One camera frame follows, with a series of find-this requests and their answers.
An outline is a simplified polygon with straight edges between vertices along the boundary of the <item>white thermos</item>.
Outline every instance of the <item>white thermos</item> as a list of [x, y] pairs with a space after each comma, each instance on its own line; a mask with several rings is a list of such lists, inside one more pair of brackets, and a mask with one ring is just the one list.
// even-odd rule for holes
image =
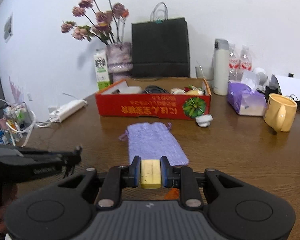
[[229, 43], [224, 39], [215, 39], [214, 55], [214, 85], [213, 92], [217, 95], [226, 96], [229, 81]]

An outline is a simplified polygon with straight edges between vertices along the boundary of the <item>purple cloth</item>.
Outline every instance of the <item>purple cloth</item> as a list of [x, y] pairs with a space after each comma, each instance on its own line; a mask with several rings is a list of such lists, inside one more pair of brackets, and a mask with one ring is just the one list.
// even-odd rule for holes
[[177, 140], [169, 132], [170, 129], [171, 123], [166, 126], [161, 122], [129, 125], [125, 134], [119, 139], [128, 138], [130, 164], [133, 157], [139, 155], [141, 160], [160, 160], [162, 156], [166, 156], [171, 166], [187, 165], [189, 160]]
[[249, 86], [242, 83], [229, 82], [227, 100], [238, 114], [241, 105], [245, 107], [249, 107], [249, 105], [266, 107], [265, 96], [257, 91], [252, 91]]

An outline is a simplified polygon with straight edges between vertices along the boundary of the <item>wood grain tabletop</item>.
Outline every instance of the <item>wood grain tabletop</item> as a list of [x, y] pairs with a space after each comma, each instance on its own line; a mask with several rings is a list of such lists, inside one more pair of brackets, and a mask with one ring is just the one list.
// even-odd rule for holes
[[[82, 145], [82, 163], [75, 172], [95, 167], [98, 172], [128, 164], [128, 144], [118, 137], [137, 122], [171, 122], [194, 171], [213, 167], [287, 200], [296, 212], [289, 240], [300, 240], [300, 111], [288, 133], [274, 135], [262, 117], [239, 116], [225, 97], [212, 96], [213, 121], [200, 128], [195, 121], [148, 117], [99, 116], [94, 95], [89, 105], [61, 124], [36, 129], [27, 146], [69, 150]], [[23, 183], [19, 196], [60, 179], [60, 176]], [[167, 189], [124, 189], [123, 199], [163, 199]]]

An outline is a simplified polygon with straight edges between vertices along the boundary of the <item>yellow block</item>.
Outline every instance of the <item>yellow block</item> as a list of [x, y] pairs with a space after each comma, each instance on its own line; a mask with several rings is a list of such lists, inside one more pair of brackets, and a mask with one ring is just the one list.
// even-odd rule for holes
[[142, 188], [160, 188], [161, 187], [161, 168], [160, 160], [142, 160], [141, 161], [141, 179]]

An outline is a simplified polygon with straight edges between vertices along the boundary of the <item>yellow mug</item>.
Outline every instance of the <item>yellow mug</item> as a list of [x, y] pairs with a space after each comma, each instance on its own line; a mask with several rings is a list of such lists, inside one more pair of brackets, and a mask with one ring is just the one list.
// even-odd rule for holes
[[297, 112], [297, 103], [279, 94], [270, 94], [265, 116], [266, 124], [276, 132], [289, 132]]

